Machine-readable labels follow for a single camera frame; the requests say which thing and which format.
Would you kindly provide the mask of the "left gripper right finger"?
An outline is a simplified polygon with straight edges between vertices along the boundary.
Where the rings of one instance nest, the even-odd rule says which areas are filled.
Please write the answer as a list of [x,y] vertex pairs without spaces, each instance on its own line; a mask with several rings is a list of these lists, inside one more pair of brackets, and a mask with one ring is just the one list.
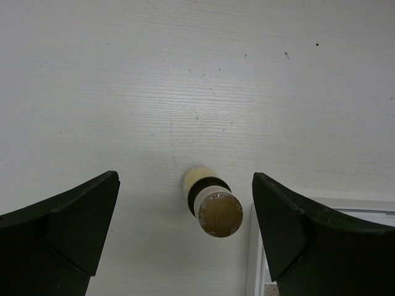
[[394,228],[346,215],[255,173],[252,195],[281,295],[393,295]]

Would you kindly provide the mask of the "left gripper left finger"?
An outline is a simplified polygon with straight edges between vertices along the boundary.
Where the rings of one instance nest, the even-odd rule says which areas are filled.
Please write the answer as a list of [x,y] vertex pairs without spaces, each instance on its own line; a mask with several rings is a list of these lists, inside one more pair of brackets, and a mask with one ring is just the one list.
[[119,188],[118,173],[107,171],[1,215],[1,295],[85,295]]

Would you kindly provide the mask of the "yellow sauce bottle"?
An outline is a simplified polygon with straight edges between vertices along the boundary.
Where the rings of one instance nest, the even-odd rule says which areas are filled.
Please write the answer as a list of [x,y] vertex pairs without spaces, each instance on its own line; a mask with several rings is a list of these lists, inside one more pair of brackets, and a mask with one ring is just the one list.
[[215,171],[194,166],[183,175],[181,187],[190,212],[206,234],[225,238],[240,228],[243,207]]

